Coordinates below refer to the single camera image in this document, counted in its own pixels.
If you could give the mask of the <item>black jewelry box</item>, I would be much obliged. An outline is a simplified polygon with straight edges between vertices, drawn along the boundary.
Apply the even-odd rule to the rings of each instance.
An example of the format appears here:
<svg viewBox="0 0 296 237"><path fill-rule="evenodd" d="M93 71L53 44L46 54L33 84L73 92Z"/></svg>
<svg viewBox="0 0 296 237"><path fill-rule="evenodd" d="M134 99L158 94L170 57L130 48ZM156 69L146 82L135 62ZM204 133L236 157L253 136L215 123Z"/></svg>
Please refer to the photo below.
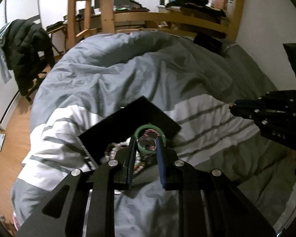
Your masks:
<svg viewBox="0 0 296 237"><path fill-rule="evenodd" d="M105 151L111 143L120 143L134 135L137 128L151 124L172 140L180 125L151 103L146 97L134 100L77 136L95 167L104 162Z"/></svg>

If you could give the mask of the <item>green jade bangle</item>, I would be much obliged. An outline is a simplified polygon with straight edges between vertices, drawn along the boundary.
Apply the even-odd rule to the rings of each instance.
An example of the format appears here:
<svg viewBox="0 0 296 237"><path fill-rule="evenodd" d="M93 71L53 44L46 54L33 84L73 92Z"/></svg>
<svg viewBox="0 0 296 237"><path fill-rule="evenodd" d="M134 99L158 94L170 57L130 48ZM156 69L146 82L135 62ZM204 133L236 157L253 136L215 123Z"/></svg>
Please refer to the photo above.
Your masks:
<svg viewBox="0 0 296 237"><path fill-rule="evenodd" d="M162 144L167 143L164 132L152 124L142 125L135 131L138 153L142 156L152 156L158 148L157 138L162 139Z"/></svg>

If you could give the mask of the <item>grey white striped duvet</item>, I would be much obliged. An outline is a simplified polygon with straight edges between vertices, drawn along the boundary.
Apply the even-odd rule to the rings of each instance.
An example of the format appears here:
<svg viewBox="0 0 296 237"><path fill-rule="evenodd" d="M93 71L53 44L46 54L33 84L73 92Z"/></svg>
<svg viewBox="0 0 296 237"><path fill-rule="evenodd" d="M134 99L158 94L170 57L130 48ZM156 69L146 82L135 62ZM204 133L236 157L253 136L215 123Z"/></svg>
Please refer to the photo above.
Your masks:
<svg viewBox="0 0 296 237"><path fill-rule="evenodd" d="M227 105L276 87L238 45L222 54L163 32L101 34L70 49L39 87L31 108L31 149L11 200L21 226L70 170L93 169L77 136L144 96L177 122L179 157L218 167L276 233L296 218L296 177L288 149L260 136Z"/></svg>

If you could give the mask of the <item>black pillow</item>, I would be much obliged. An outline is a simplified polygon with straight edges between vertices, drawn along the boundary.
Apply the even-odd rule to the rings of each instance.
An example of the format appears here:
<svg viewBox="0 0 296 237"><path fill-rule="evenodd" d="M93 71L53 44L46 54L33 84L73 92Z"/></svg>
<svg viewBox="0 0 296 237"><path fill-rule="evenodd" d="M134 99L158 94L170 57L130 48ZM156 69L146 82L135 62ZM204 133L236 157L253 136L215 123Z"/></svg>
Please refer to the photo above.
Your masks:
<svg viewBox="0 0 296 237"><path fill-rule="evenodd" d="M221 40L216 39L207 34L197 34L193 43L207 49L208 51L223 56L223 43Z"/></svg>

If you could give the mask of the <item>pile of dark clothes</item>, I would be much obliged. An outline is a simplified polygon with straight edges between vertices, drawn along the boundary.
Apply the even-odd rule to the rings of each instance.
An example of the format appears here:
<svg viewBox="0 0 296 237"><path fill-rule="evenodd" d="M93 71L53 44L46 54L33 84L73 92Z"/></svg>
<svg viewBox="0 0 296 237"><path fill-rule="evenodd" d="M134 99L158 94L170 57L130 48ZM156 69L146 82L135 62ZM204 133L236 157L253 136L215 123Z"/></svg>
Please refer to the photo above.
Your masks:
<svg viewBox="0 0 296 237"><path fill-rule="evenodd" d="M181 14L185 16L200 18L221 24L222 18L226 18L226 14L222 9L208 7L209 0L173 0L165 5L167 10L175 7L180 8Z"/></svg>

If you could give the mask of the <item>dark jacket on chair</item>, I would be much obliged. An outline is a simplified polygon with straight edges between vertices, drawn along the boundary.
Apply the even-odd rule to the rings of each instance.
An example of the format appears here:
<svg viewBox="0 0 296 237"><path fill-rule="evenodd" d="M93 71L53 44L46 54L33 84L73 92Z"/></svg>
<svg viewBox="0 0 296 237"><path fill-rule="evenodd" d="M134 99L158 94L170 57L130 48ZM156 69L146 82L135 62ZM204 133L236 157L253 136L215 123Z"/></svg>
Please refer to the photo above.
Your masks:
<svg viewBox="0 0 296 237"><path fill-rule="evenodd" d="M55 65L49 34L38 24L16 19L0 30L0 73L4 83L14 78L28 101L43 78L46 66Z"/></svg>

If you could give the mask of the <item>white sliding wardrobe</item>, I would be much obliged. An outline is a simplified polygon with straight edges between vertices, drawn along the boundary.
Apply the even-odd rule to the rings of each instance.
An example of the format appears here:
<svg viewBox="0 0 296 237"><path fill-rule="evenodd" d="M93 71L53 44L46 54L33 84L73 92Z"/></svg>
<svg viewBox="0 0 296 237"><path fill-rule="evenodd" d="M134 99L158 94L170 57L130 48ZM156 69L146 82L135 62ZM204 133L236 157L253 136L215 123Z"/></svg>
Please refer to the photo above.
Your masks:
<svg viewBox="0 0 296 237"><path fill-rule="evenodd" d="M9 56L15 48L12 32L19 21L41 25L39 0L2 0L0 2L0 128L5 129L19 95Z"/></svg>

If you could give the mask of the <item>wooden loft bed frame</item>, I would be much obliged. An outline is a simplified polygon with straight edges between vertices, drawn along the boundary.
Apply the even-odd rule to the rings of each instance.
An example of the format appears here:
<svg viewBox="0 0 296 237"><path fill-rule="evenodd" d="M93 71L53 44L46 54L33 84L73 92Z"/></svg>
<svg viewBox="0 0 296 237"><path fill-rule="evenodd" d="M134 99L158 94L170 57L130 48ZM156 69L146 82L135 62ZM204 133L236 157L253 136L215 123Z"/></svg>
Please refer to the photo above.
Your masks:
<svg viewBox="0 0 296 237"><path fill-rule="evenodd" d="M235 41L241 23L244 0L234 0L233 11L230 16L229 25L209 22L208 20L185 16L180 13L158 13L158 12L123 12L114 13L113 0L100 0L101 26L103 33L116 33L115 23L131 21L170 22L176 24L187 24L196 27L203 27L216 32L226 34L226 38Z"/></svg>

